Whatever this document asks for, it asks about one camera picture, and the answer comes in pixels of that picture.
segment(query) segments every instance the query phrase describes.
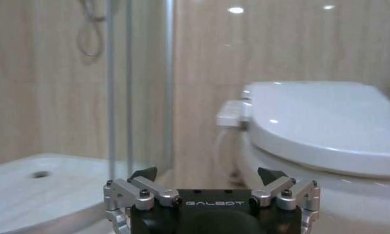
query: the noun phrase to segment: marble-patterned wall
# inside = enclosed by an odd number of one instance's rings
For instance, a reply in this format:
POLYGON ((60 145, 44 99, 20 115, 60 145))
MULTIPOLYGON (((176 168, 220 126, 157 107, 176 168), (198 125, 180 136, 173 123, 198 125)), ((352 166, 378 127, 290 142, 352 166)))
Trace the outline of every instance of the marble-patterned wall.
POLYGON ((32 2, 0 0, 0 163, 41 151, 32 2))
POLYGON ((0 0, 0 163, 107 156, 107 59, 79 52, 83 23, 77 0, 0 0))
MULTIPOLYGON (((107 53, 91 58, 76 45, 85 21, 77 0, 35 0, 35 76, 39 83, 41 144, 44 152, 107 157, 107 53)), ((105 14, 105 1, 96 1, 105 14)), ((105 48, 105 22, 96 26, 105 48)), ((92 26, 89 48, 97 46, 92 26)))
MULTIPOLYGON (((177 0, 175 40, 179 187, 225 186, 212 183, 216 113, 245 84, 353 80, 390 87, 390 0, 177 0)), ((221 153, 238 153, 236 135, 221 153)))

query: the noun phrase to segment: toilet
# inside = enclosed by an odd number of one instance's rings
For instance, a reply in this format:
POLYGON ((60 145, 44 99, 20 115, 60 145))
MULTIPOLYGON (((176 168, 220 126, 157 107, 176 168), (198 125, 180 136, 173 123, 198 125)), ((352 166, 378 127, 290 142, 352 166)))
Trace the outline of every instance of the toilet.
POLYGON ((257 168, 321 186, 313 234, 390 234, 390 101, 356 82, 257 82, 238 101, 244 122, 236 165, 249 188, 257 168))

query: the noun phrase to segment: screw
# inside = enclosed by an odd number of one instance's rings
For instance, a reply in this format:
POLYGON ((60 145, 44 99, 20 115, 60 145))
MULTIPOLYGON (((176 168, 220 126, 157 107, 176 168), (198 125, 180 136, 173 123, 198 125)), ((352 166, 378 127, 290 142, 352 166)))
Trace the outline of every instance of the screw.
POLYGON ((180 207, 182 205, 182 198, 176 197, 172 201, 172 206, 173 207, 180 207))
POLYGON ((140 191, 140 197, 141 197, 141 198, 145 198, 145 197, 149 197, 149 196, 151 196, 151 192, 149 192, 149 190, 143 189, 143 190, 140 191))
POLYGON ((288 196, 290 197, 292 196, 292 191, 289 189, 285 189, 282 192, 281 192, 281 195, 282 196, 288 196))

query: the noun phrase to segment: silver metal part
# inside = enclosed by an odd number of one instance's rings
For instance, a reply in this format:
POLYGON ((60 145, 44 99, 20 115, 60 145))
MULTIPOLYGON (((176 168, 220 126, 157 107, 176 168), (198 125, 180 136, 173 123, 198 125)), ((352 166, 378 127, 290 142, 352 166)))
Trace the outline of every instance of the silver metal part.
POLYGON ((252 197, 258 201, 260 207, 266 207, 272 203, 272 198, 277 196, 277 194, 290 188, 293 185, 293 181, 289 177, 282 176, 276 181, 273 181, 264 189, 252 190, 252 197))
POLYGON ((301 204, 302 200, 305 199, 305 196, 310 194, 312 190, 316 188, 316 185, 312 181, 301 181, 297 183, 292 188, 292 194, 284 195, 282 193, 278 194, 277 198, 277 204, 278 207, 284 210, 294 210, 297 208, 297 205, 301 204))
POLYGON ((131 184, 143 189, 149 190, 157 198, 161 206, 175 206, 173 201, 176 201, 180 198, 180 193, 177 190, 163 188, 152 180, 141 176, 133 178, 131 180, 131 184))
POLYGON ((302 228, 301 234, 310 234, 313 222, 320 218, 318 211, 302 210, 302 228))
POLYGON ((112 228, 116 234, 129 234, 128 217, 120 209, 105 211, 105 218, 112 222, 112 228))
POLYGON ((321 195, 321 188, 316 187, 312 189, 310 193, 305 197, 305 201, 301 207, 309 211, 318 211, 320 210, 320 195, 321 195))
POLYGON ((321 188, 316 181, 301 181, 290 190, 282 191, 277 197, 277 205, 284 210, 302 208, 301 234, 310 234, 312 224, 320 217, 321 188))
POLYGON ((151 193, 149 197, 137 197, 136 199, 136 208, 141 211, 148 211, 155 206, 155 195, 151 193))

